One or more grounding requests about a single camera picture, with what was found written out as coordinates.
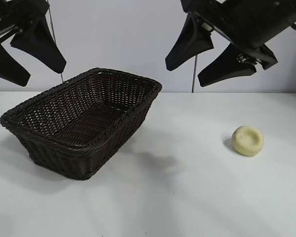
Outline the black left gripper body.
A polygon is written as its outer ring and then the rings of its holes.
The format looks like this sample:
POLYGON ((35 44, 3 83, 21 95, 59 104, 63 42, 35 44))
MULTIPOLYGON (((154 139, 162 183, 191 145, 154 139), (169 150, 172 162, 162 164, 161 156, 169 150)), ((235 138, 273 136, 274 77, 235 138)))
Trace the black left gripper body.
POLYGON ((23 32, 31 20, 45 18, 46 0, 0 0, 0 44, 23 32))

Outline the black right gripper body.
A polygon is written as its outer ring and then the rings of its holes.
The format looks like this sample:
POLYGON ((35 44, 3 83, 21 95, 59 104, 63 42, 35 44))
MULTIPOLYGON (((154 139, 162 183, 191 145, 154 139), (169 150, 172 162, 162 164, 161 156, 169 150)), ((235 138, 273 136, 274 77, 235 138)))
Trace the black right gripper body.
POLYGON ((184 12, 203 19, 211 30, 217 31, 242 53, 266 70, 277 64, 274 53, 265 45, 285 28, 292 13, 290 0, 183 0, 184 12))

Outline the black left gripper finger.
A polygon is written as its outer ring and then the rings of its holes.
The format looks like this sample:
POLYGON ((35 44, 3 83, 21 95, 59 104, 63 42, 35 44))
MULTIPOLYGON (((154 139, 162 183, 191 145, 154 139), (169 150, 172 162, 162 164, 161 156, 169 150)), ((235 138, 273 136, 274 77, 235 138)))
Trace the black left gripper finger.
POLYGON ((64 71, 66 60, 59 51, 45 18, 31 20, 23 32, 13 37, 10 45, 35 57, 58 74, 64 71))
POLYGON ((0 78, 19 86, 26 86, 30 73, 15 61, 0 44, 0 78))

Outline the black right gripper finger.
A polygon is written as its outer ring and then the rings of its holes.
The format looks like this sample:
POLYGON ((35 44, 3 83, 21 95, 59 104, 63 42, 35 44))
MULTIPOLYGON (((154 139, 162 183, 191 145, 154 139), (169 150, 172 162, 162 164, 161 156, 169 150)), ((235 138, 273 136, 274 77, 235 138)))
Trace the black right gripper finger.
POLYGON ((187 15, 176 43, 165 58, 167 70, 173 71, 195 55, 214 48, 211 32, 202 27, 204 23, 193 13, 187 15))
POLYGON ((226 79, 255 74, 257 71, 254 65, 238 61, 237 57, 241 53, 230 43, 216 60, 198 74, 200 86, 206 87, 226 79))

